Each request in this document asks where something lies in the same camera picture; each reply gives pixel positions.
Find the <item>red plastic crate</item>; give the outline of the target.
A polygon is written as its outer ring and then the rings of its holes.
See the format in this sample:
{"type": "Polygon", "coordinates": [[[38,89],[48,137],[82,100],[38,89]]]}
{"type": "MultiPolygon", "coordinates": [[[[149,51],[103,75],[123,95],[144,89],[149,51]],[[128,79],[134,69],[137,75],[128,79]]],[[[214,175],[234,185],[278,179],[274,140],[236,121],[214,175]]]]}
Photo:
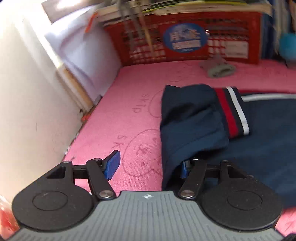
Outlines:
{"type": "Polygon", "coordinates": [[[258,64],[261,58],[261,13],[203,12],[148,15],[150,43],[139,37],[132,21],[105,26],[123,66],[205,60],[220,55],[228,61],[258,64]]]}

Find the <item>blue plush ball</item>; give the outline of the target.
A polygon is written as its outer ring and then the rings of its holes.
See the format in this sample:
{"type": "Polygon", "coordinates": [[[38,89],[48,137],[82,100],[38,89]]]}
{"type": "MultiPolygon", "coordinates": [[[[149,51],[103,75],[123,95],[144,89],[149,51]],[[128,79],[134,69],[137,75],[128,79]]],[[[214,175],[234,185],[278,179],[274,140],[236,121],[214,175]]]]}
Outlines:
{"type": "Polygon", "coordinates": [[[281,36],[278,52],[286,61],[295,61],[295,33],[285,33],[281,36]]]}

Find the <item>grey clip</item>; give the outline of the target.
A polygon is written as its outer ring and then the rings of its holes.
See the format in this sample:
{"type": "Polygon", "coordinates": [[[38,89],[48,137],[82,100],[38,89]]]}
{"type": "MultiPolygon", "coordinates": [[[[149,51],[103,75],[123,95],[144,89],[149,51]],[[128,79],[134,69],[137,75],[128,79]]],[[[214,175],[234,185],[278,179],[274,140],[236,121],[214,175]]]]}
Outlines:
{"type": "Polygon", "coordinates": [[[222,78],[233,75],[236,67],[229,64],[221,55],[216,54],[212,58],[200,63],[200,67],[206,72],[209,78],[222,78]]]}

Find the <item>stack of paper workbooks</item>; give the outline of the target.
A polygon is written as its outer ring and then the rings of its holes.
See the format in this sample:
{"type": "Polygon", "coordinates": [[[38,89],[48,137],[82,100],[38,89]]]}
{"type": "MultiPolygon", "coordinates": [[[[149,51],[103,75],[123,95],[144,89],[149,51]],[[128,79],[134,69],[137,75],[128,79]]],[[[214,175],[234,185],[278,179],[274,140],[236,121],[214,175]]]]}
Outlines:
{"type": "MultiPolygon", "coordinates": [[[[155,14],[158,16],[171,14],[185,14],[198,12],[239,11],[256,12],[273,16],[273,6],[268,1],[160,1],[150,3],[143,1],[141,10],[144,15],[155,14]]],[[[137,16],[139,9],[136,1],[128,1],[128,6],[137,16]]],[[[117,21],[121,19],[118,4],[97,8],[96,16],[100,22],[117,21]]]]}

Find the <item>white paper sheet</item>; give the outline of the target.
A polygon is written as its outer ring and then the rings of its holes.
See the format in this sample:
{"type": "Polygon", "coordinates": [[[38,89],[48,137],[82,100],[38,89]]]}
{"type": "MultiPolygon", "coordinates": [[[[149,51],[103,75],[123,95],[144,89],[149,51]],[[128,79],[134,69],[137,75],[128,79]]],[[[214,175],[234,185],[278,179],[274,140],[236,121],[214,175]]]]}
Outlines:
{"type": "Polygon", "coordinates": [[[86,32],[92,13],[91,8],[81,9],[56,21],[45,37],[92,102],[97,104],[111,87],[121,62],[100,23],[94,22],[86,32]]]}

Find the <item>navy white track jacket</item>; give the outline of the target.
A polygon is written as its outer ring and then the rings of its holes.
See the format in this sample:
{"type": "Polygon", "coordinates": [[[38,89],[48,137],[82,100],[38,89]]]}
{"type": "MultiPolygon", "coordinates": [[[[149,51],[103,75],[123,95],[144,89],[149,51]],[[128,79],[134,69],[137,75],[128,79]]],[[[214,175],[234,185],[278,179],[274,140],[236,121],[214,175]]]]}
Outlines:
{"type": "Polygon", "coordinates": [[[228,160],[295,206],[295,94],[168,85],[160,132],[163,189],[192,157],[228,160]]]}

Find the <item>pink bunny print cloth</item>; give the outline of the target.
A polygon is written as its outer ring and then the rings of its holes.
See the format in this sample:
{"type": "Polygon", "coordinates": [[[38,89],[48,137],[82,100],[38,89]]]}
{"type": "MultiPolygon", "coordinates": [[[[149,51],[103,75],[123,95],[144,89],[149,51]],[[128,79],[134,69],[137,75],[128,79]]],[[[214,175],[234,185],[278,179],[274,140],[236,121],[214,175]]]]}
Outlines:
{"type": "MultiPolygon", "coordinates": [[[[295,70],[276,61],[236,64],[234,75],[211,79],[199,61],[165,62],[122,68],[65,159],[74,164],[121,153],[121,166],[111,180],[122,190],[159,191],[162,186],[161,98],[167,85],[233,86],[260,94],[295,93],[295,70]]],[[[286,205],[277,229],[295,232],[295,100],[251,101],[245,109],[251,134],[212,152],[210,163],[229,160],[281,195],[286,205]]]]}

